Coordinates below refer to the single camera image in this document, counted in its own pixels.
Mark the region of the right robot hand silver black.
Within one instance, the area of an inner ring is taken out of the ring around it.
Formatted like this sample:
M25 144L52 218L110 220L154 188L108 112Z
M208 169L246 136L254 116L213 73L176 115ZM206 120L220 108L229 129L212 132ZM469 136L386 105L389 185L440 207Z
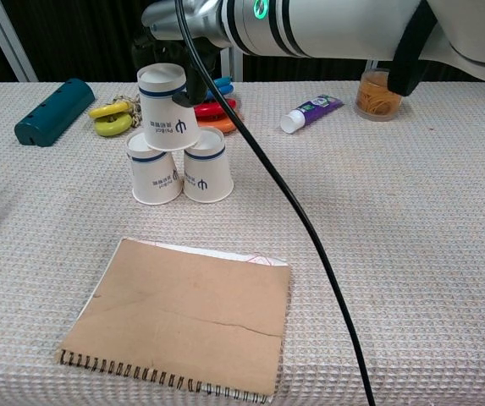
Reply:
M223 27L220 1L183 1L188 25L196 53L206 71L215 69L220 51L230 46ZM193 107L203 101L208 91L198 68L191 61L190 49L186 46L179 28L174 1L155 1L141 15L146 40L157 63L174 63L185 71L186 87L174 97L184 107Z

